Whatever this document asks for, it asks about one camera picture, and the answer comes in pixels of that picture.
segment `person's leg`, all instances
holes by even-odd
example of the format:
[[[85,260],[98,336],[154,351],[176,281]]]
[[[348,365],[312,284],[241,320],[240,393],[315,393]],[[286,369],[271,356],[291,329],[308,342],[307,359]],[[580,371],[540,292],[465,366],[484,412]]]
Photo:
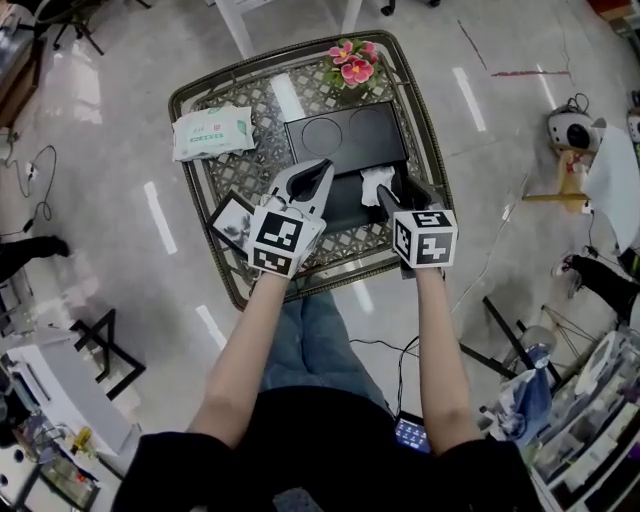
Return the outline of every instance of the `person's leg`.
[[[302,301],[282,306],[260,391],[317,385],[302,361]]]
[[[69,246],[55,236],[27,238],[0,244],[0,282],[9,279],[32,258],[69,256]]]
[[[302,356],[321,385],[364,396],[389,410],[380,388],[351,349],[349,335],[330,292],[303,299]]]
[[[640,285],[626,280],[606,265],[590,258],[572,256],[567,258],[567,265],[580,274],[583,286],[597,293],[618,315],[629,321],[633,301],[640,293]]]

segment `white tiled floor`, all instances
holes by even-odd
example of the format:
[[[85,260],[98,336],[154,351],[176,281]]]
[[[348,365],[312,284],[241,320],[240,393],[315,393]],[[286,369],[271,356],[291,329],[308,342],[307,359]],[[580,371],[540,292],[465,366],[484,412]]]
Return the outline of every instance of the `white tiled floor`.
[[[275,0],[245,19],[257,50],[266,51],[336,33],[342,8],[334,0]],[[538,322],[540,306],[551,303],[587,330],[606,330],[612,314],[602,301],[582,291],[567,302],[566,280],[552,281],[549,274],[562,253],[586,243],[589,218],[517,198],[523,187],[554,186],[544,127],[553,106],[583,92],[592,117],[624,125],[626,93],[640,83],[631,49],[583,0],[444,0],[437,9],[401,0],[390,18],[379,8],[364,2],[357,28],[383,28],[400,40],[453,189],[461,235],[447,277],[452,306],[486,268],[454,312],[461,340],[487,355],[504,353],[506,340],[481,304],[486,294],[511,324],[517,318]],[[115,307],[118,342],[148,366],[135,384],[141,398],[136,418],[146,431],[181,429],[195,412],[205,372],[219,351],[196,308],[205,306],[226,336],[238,313],[213,264],[181,167],[171,161],[167,102],[181,85],[240,56],[218,10],[203,0],[159,0],[148,11],[114,0],[92,23],[106,55],[76,41],[72,31],[60,51],[49,46],[40,88],[17,125],[21,162],[46,144],[54,144],[59,156],[50,198],[54,218],[38,219],[34,234],[58,234],[74,249],[68,260],[27,265],[35,315],[39,322],[66,326],[70,319],[95,319]],[[568,69],[571,77],[491,76],[538,66]],[[464,76],[481,121],[477,112],[474,120],[460,88]],[[44,158],[42,166],[47,168]],[[5,231],[22,226],[34,206],[22,200],[15,180],[12,172],[0,172]],[[175,254],[167,253],[151,216],[143,188],[149,182]],[[35,197],[45,183],[34,185]],[[605,252],[613,245],[601,216],[593,239]],[[373,313],[360,306],[362,293],[368,293]],[[415,288],[397,272],[338,289],[335,297],[353,337],[403,346],[417,333]],[[354,348],[395,407],[397,354],[379,346]],[[466,361],[480,405],[493,396],[498,379]],[[419,412],[415,361],[406,361],[404,375],[404,408]]]

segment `lattice pattern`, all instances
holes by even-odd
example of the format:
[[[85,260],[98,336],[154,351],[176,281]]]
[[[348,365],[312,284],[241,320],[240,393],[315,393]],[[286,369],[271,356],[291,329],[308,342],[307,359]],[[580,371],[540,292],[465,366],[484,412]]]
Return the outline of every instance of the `lattice pattern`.
[[[255,126],[253,139],[256,149],[242,156],[227,154],[218,159],[203,161],[205,172],[211,178],[211,192],[216,202],[219,202],[229,190],[234,190],[251,203],[258,204],[261,195],[267,192],[275,175],[294,164],[284,128],[284,119],[270,83],[272,76],[282,72],[283,70],[265,73],[231,87],[226,92],[219,94],[213,92],[194,103],[192,111],[223,105],[251,106],[252,109],[251,118]],[[378,76],[377,86],[373,90],[361,93],[360,96],[354,96],[354,91],[341,90],[323,82],[324,63],[321,58],[289,68],[287,72],[306,116],[325,114],[364,104],[393,101],[398,113],[400,129],[407,143],[408,171],[418,179],[426,180],[426,176],[421,176],[409,121],[396,97],[391,83],[392,78],[386,74],[383,67]],[[386,222],[324,235],[318,241],[314,253],[305,262],[304,269],[320,271],[326,265],[351,256],[364,252],[376,252],[376,249],[378,251],[390,249],[391,236],[391,229]],[[245,261],[239,258],[235,260],[239,275],[247,284],[251,284],[257,273],[250,269]]]

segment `white chair leg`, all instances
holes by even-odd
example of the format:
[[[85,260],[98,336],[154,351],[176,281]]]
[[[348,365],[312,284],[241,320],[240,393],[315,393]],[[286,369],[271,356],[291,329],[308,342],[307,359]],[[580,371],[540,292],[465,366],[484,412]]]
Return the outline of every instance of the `white chair leg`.
[[[347,10],[344,13],[344,21],[342,22],[342,30],[340,31],[341,34],[348,34],[355,30],[361,5],[362,0],[349,0]]]
[[[229,32],[231,32],[233,40],[236,42],[238,50],[240,50],[242,58],[248,59],[253,57],[256,52],[253,49],[253,44],[251,43],[249,32],[247,32],[247,27],[242,20],[242,13],[235,1],[216,0],[216,4],[218,5],[218,9],[220,9],[220,14],[222,14],[224,22],[229,28]]]

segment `pink flower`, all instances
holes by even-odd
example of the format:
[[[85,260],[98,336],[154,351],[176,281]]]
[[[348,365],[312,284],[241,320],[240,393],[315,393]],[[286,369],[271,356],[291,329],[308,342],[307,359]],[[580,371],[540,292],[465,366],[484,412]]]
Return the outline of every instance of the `pink flower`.
[[[373,75],[373,66],[363,59],[355,59],[340,69],[347,85],[363,84]]]
[[[362,45],[362,48],[360,48],[360,51],[368,53],[369,55],[375,55],[377,53],[376,45],[371,41],[363,41],[363,43],[364,44]]]
[[[329,55],[334,57],[334,64],[343,64],[349,60],[349,54],[353,51],[353,43],[351,41],[345,41],[342,48],[334,46],[329,48]]]

